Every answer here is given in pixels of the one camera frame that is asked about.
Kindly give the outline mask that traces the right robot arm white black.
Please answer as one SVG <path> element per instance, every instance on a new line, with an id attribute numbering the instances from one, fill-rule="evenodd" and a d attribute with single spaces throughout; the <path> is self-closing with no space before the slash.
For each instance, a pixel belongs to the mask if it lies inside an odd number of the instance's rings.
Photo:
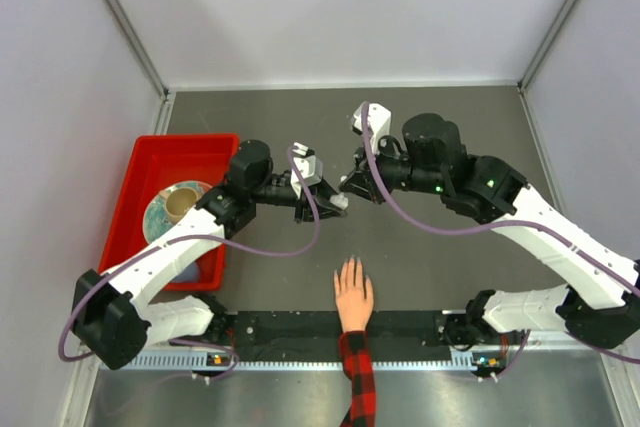
<path id="1" fill-rule="evenodd" d="M 363 139 L 340 189 L 376 204 L 398 205 L 395 190 L 434 194 L 474 226 L 516 243 L 563 279 L 545 290 L 484 290 L 466 306 L 463 339 L 487 343 L 499 334 L 566 332 L 593 348 L 614 349 L 639 331 L 639 264 L 605 247 L 552 207 L 505 161 L 467 152 L 458 126 L 424 113 L 390 134 L 392 114 L 363 103 L 351 128 Z"/>

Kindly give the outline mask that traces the white nail polish bottle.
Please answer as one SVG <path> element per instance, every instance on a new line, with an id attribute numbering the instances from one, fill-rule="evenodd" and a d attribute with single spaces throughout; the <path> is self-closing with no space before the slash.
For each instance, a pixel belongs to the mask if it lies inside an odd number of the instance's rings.
<path id="1" fill-rule="evenodd" d="M 349 199 L 343 193 L 332 195 L 330 202 L 340 210 L 346 210 L 349 205 Z"/>

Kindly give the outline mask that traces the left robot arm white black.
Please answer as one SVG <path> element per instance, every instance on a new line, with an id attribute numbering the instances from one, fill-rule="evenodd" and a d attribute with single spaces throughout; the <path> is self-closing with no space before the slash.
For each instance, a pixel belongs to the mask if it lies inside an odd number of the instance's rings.
<path id="1" fill-rule="evenodd" d="M 276 174 L 266 143 L 240 143 L 223 180 L 166 233 L 104 273 L 83 274 L 58 342 L 60 359 L 71 359 L 65 352 L 69 334 L 112 370 L 126 366 L 149 346 L 183 337 L 220 341 L 227 321 L 216 312 L 214 301 L 203 296 L 162 303 L 154 299 L 208 252 L 223 245 L 247 251 L 233 238 L 255 218 L 259 205 L 291 207 L 298 223 L 318 225 L 345 216 L 348 200 L 324 179 L 315 152 L 295 143 L 287 157 L 290 170 Z"/>

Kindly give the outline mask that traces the mannequin hand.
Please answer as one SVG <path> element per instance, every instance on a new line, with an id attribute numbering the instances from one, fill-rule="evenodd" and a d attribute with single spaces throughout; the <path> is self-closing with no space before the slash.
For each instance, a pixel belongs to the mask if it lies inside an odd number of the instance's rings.
<path id="1" fill-rule="evenodd" d="M 359 258 L 333 274 L 335 304 L 343 333 L 365 331 L 374 310 L 374 290 Z"/>

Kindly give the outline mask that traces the red plaid sleeve forearm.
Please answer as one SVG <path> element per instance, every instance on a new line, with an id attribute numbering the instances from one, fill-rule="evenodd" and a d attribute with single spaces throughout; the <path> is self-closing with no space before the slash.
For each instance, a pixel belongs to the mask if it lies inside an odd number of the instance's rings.
<path id="1" fill-rule="evenodd" d="M 343 333 L 338 342 L 343 373 L 350 382 L 351 401 L 341 426 L 374 427 L 377 398 L 373 362 L 364 331 Z"/>

